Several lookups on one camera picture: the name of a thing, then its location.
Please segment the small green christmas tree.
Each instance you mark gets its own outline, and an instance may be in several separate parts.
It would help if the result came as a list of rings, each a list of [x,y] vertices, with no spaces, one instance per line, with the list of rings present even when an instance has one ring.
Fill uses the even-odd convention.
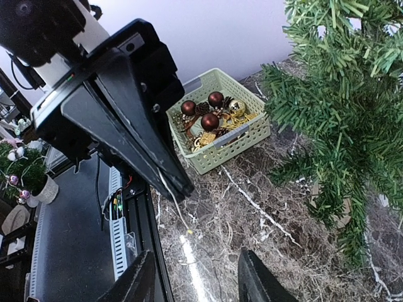
[[[287,1],[284,33],[303,77],[263,66],[266,114],[309,140],[270,171],[274,184],[318,183],[310,214],[338,234],[346,261],[359,266],[370,188],[402,209],[402,2]]]

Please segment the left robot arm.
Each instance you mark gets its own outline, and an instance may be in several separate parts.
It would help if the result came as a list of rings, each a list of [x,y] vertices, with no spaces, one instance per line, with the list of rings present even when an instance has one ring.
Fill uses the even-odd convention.
[[[110,35],[87,1],[2,1],[1,46],[50,87],[31,109],[40,138],[75,164],[97,150],[167,199],[190,196],[166,114],[184,88],[151,23]]]

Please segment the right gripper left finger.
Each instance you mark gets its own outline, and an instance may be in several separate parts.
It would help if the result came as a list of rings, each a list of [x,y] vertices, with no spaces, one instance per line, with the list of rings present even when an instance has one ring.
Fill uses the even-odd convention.
[[[155,276],[154,253],[145,250],[96,302],[154,301]]]

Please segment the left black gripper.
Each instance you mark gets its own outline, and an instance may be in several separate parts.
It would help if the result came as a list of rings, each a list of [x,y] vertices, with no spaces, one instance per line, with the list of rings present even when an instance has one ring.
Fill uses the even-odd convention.
[[[33,107],[39,137],[67,158],[91,149],[138,174],[167,199],[194,190],[173,148],[167,110],[184,96],[177,66],[154,27],[136,19],[54,77]]]

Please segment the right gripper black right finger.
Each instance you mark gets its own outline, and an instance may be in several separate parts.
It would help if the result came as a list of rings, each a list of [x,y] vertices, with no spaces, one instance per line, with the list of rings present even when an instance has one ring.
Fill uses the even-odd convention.
[[[298,301],[252,250],[241,250],[237,274],[239,301]]]

